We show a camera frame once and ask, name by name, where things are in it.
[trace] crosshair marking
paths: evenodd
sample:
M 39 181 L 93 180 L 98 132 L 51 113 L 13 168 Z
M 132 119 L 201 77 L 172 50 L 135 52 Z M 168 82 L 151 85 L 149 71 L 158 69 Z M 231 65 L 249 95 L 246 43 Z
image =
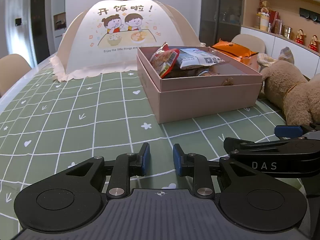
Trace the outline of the crosshair marking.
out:
M 157 192 L 156 194 L 159 195 L 159 196 L 163 196 L 163 195 L 165 195 L 166 193 L 164 193 L 163 191 L 159 191 L 159 192 Z

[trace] metal screw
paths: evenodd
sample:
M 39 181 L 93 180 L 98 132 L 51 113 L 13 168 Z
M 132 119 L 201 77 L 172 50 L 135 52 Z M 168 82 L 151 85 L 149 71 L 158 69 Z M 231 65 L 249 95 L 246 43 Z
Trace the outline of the metal screw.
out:
M 209 196 L 212 194 L 212 189 L 208 188 L 208 187 L 201 187 L 197 190 L 198 194 L 199 195 L 202 195 L 202 196 Z
M 120 196 L 124 193 L 124 190 L 119 187 L 114 187 L 111 190 L 109 190 L 109 194 L 113 196 Z

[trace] cartoon girl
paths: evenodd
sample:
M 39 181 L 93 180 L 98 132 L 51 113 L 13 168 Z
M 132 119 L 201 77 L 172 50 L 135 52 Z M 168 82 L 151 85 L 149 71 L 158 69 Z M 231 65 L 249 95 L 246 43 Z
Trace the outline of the cartoon girl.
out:
M 118 33 L 124 26 L 121 24 L 121 19 L 118 14 L 103 18 L 102 22 L 104 23 L 104 27 L 107 28 L 107 33 Z
M 128 31 L 135 31 L 135 30 L 141 31 L 140 26 L 142 25 L 142 20 L 143 20 L 143 17 L 140 14 L 131 13 L 125 17 L 124 22 L 125 24 L 128 25 Z

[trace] doorway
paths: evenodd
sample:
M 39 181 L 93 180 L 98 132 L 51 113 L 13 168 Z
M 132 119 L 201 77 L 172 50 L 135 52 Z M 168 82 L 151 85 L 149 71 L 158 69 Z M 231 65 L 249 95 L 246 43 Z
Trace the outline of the doorway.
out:
M 50 56 L 44 8 L 44 0 L 30 0 L 32 37 L 38 64 Z

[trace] cartoon bowl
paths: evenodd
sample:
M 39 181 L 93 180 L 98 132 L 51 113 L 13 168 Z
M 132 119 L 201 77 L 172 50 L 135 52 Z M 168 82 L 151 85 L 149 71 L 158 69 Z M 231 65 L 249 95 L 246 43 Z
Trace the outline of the cartoon bowl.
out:
M 110 35 L 110 37 L 108 38 L 108 43 L 111 46 L 117 46 L 122 40 L 122 37 L 117 35 L 117 34 L 112 34 Z
M 131 41 L 134 43 L 143 43 L 147 34 L 145 32 L 134 32 L 131 34 Z

